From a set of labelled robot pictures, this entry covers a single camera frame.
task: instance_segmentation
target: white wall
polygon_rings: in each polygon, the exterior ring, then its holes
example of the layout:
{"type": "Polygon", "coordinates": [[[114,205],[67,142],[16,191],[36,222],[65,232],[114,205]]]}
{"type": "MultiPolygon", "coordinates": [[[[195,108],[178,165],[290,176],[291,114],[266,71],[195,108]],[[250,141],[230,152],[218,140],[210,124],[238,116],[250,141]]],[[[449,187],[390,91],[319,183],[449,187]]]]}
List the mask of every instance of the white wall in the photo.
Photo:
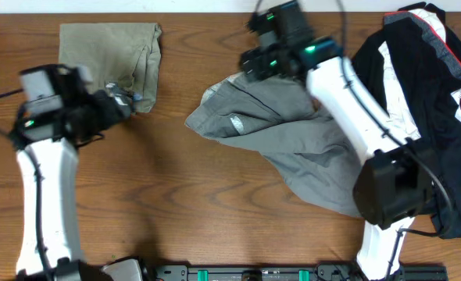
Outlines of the white wall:
{"type": "MultiPolygon", "coordinates": [[[[287,0],[263,0],[263,8],[287,0]]],[[[351,12],[395,11],[420,0],[344,0],[351,12]]],[[[310,12],[338,11],[335,0],[300,0],[310,12]]],[[[430,0],[447,12],[461,0],[430,0]]],[[[13,12],[251,12],[256,0],[0,0],[0,13],[13,12]]]]}

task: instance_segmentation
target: crumpled gray cloth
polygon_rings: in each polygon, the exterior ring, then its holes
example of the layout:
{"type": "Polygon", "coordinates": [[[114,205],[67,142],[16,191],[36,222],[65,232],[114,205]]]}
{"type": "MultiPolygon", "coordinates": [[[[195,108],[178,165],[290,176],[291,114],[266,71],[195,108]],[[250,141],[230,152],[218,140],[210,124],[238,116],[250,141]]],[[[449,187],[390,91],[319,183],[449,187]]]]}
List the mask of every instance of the crumpled gray cloth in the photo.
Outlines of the crumpled gray cloth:
{"type": "Polygon", "coordinates": [[[60,26],[59,62],[85,65],[94,78],[90,92],[118,83],[141,96],[137,112],[150,112],[158,89],[157,23],[68,23],[60,26]]]}
{"type": "Polygon", "coordinates": [[[303,201],[360,216],[352,199],[361,170],[356,152],[329,112],[316,112],[299,83],[231,76],[204,93],[185,124],[202,137],[258,151],[303,201]]]}

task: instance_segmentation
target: black garment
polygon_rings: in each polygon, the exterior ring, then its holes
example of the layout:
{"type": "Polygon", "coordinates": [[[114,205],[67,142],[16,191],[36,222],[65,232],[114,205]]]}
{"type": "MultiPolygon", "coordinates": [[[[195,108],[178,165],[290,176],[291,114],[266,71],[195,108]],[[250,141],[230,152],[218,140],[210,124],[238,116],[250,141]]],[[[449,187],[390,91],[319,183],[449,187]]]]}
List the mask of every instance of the black garment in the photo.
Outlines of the black garment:
{"type": "MultiPolygon", "coordinates": [[[[419,5],[411,8],[431,9],[445,20],[445,13],[437,7],[419,5]]],[[[445,44],[411,12],[387,14],[383,30],[369,37],[353,59],[359,78],[383,108],[387,107],[381,83],[384,60],[378,48],[385,41],[411,115],[421,137],[437,153],[440,168],[436,172],[456,205],[456,223],[443,238],[461,237],[461,122],[455,118],[458,104],[451,96],[461,88],[461,41],[446,27],[445,44]]],[[[436,229],[448,223],[449,214],[440,196],[428,207],[435,209],[432,221],[436,229]]]]}

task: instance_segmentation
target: black and white jacket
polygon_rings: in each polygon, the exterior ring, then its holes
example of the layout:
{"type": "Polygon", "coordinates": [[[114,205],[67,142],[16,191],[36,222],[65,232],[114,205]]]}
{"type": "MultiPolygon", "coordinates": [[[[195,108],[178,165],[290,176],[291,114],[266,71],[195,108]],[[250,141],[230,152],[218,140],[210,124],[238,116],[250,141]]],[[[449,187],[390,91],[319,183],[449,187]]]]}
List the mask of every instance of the black and white jacket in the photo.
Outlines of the black and white jacket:
{"type": "MultiPolygon", "coordinates": [[[[445,12],[422,2],[385,14],[383,29],[352,63],[393,126],[430,141],[456,207],[456,223],[443,238],[461,237],[461,41],[445,25],[445,12]]],[[[440,196],[425,212],[436,229],[448,223],[440,196]]]]}

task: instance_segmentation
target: wooden surface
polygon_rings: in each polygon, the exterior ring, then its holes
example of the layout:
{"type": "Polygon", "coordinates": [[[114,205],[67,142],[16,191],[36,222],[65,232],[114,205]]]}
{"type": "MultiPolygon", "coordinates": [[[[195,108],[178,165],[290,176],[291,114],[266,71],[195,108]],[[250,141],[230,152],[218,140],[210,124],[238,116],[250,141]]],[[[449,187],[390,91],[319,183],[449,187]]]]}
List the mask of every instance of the wooden surface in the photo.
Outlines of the wooden surface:
{"type": "MultiPolygon", "coordinates": [[[[336,13],[311,14],[318,35],[339,34],[336,13]]],[[[0,93],[17,73],[57,62],[59,24],[158,22],[163,59],[152,113],[105,132],[80,151],[77,205],[89,262],[139,254],[159,264],[313,264],[356,256],[363,221],[298,199],[258,153],[205,140],[184,126],[203,91],[238,71],[255,45],[246,14],[0,15],[0,93]]],[[[381,13],[352,13],[353,54],[381,28],[381,13]]],[[[461,13],[448,14],[461,38],[461,13]]],[[[0,101],[10,128],[23,97],[0,101]]],[[[429,218],[413,225],[432,230],[429,218]]],[[[0,138],[0,279],[15,272],[23,232],[23,191],[15,154],[0,138]]],[[[409,235],[401,261],[441,262],[461,280],[461,240],[409,235]]]]}

